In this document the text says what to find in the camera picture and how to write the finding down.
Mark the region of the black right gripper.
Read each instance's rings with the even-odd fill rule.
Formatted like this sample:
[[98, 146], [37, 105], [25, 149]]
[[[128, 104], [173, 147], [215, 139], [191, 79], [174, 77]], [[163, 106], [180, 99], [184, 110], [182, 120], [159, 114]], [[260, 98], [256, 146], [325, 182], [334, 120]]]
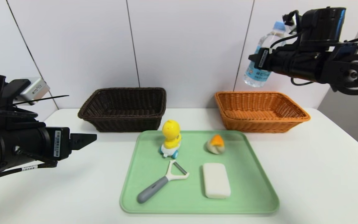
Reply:
[[270, 76], [272, 72], [285, 75], [284, 61], [285, 48], [277, 47], [270, 50], [262, 47], [257, 54], [249, 55], [248, 59], [254, 62], [254, 68], [261, 76]]

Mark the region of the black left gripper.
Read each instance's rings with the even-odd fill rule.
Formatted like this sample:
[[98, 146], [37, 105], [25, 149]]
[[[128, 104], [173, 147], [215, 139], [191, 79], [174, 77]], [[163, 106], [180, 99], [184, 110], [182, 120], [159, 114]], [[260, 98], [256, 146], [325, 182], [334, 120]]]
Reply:
[[68, 127], [25, 129], [16, 137], [14, 152], [40, 161], [60, 161], [66, 159], [71, 150], [80, 150], [97, 138], [97, 134], [70, 134]]

